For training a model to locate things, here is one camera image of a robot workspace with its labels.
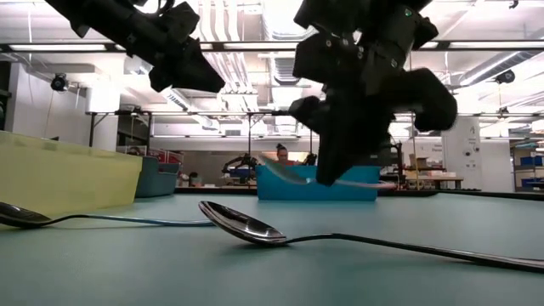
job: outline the teal tabletop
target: teal tabletop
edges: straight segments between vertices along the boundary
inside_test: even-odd
[[[544,258],[544,202],[437,195],[355,202],[259,202],[174,195],[110,213],[202,219],[215,201],[290,237],[340,232],[407,243]],[[78,219],[0,229],[0,305],[544,305],[544,275],[350,241],[276,249],[221,229]]]

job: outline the silver spoon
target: silver spoon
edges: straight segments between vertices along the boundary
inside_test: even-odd
[[[544,273],[544,260],[510,258],[476,252],[465,252],[434,246],[419,246],[400,242],[385,241],[357,235],[319,234],[287,239],[279,230],[246,214],[224,207],[214,202],[201,201],[199,208],[212,222],[229,234],[242,240],[266,247],[283,247],[290,243],[322,239],[357,241],[382,247],[392,247],[406,251],[426,253],[446,258],[466,260],[477,264],[503,269],[516,269]]]
[[[278,178],[283,179],[287,183],[291,184],[300,184],[300,185],[306,185],[306,184],[312,184],[315,182],[315,178],[303,178],[298,173],[295,173],[294,171],[289,170],[287,167],[283,166],[279,162],[276,162],[275,160],[268,158],[265,155],[259,155],[259,158],[264,162],[264,165]],[[361,187],[361,188],[369,188],[369,189],[396,189],[397,185],[393,183],[379,183],[379,184],[368,184],[368,183],[361,183],[361,182],[353,182],[353,181],[347,181],[347,180],[341,180],[337,179],[335,182],[336,184],[346,185],[346,186],[354,186],[354,187]]]
[[[200,221],[167,221],[167,220],[154,220],[146,218],[125,218],[116,216],[101,216],[93,214],[74,214],[70,216],[64,216],[62,218],[51,219],[45,217],[41,213],[33,212],[28,209],[17,207],[8,203],[0,202],[0,224],[8,226],[18,227],[21,229],[35,229],[50,224],[56,224],[58,222],[71,219],[71,218],[92,218],[102,219],[110,221],[122,221],[122,222],[134,222],[140,224],[153,224],[162,226],[178,226],[178,227],[190,227],[190,226],[213,226],[213,223],[208,220]]]

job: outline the spoon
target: spoon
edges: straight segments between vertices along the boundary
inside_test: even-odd
[[[300,184],[300,185],[306,185],[306,184],[312,184],[315,182],[315,178],[303,178],[298,173],[289,170],[287,167],[283,166],[279,162],[276,162],[275,160],[268,158],[265,155],[259,155],[259,158],[263,160],[264,165],[278,178],[283,179],[287,183],[291,184]],[[396,189],[397,185],[394,183],[385,183],[381,182],[379,184],[368,184],[368,183],[360,183],[360,182],[353,182],[353,181],[347,181],[342,179],[337,179],[335,182],[340,185],[346,185],[346,186],[354,186],[354,187],[361,187],[361,188],[369,188],[369,189]]]
[[[219,228],[242,240],[249,241],[266,247],[283,247],[290,243],[314,241],[322,239],[337,239],[346,241],[357,241],[382,247],[392,247],[406,251],[426,253],[446,258],[461,259],[476,264],[485,264],[491,267],[503,269],[516,269],[529,272],[544,273],[544,260],[510,258],[496,255],[489,255],[476,252],[465,252],[440,248],[434,246],[419,246],[393,241],[385,241],[374,238],[367,238],[357,235],[345,234],[319,234],[309,235],[300,238],[287,239],[279,230],[267,225],[246,214],[237,212],[234,209],[224,207],[214,202],[201,201],[198,206],[204,215],[214,222]]]
[[[213,223],[208,220],[201,221],[167,221],[167,220],[153,220],[145,218],[125,218],[125,217],[116,217],[116,216],[100,216],[93,214],[74,214],[70,216],[64,216],[58,219],[51,219],[45,217],[44,215],[33,212],[15,205],[10,205],[8,203],[0,202],[0,224],[5,224],[13,227],[18,227],[22,229],[36,229],[50,224],[55,224],[71,218],[93,218],[93,219],[102,219],[102,220],[111,220],[111,221],[122,221],[122,222],[134,222],[141,224],[154,224],[154,225],[163,225],[163,226],[179,226],[179,227],[190,227],[190,226],[213,226]]]

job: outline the yellow bin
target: yellow bin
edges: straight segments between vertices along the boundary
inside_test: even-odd
[[[130,205],[140,157],[0,132],[0,201],[43,214]]]

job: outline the ceiling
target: ceiling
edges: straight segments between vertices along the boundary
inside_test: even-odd
[[[266,41],[301,39],[308,33],[291,22],[302,0],[189,0],[198,10],[201,22],[193,34],[202,41]],[[154,0],[148,4],[156,6]],[[536,40],[544,38],[544,1],[520,1],[510,9],[512,1],[435,0],[422,12],[439,28],[438,39],[445,40]],[[80,43],[67,20],[44,1],[0,0],[0,43]],[[91,31],[87,42],[107,41]],[[497,52],[414,52],[406,68],[428,67],[448,85],[467,82],[470,76],[487,76],[497,59],[520,54]],[[257,111],[281,109],[304,95],[319,94],[320,84],[302,80],[296,87],[282,85],[290,81],[292,57],[289,54],[207,54],[208,60],[227,80],[220,94],[179,90],[175,93],[193,111]],[[34,67],[58,67],[61,64],[94,65],[97,69],[71,81],[92,86],[96,78],[108,77],[123,88],[122,103],[140,105],[152,111],[180,111],[164,94],[150,88],[142,73],[145,63],[124,54],[6,54],[0,60],[30,63]],[[470,83],[456,90],[460,112],[495,112],[510,106],[511,112],[544,111],[544,56],[531,54],[526,61],[508,66],[516,81],[498,85],[489,82]],[[192,117],[170,116],[157,119],[168,124],[197,123]],[[520,118],[501,123],[510,128],[526,126]]]

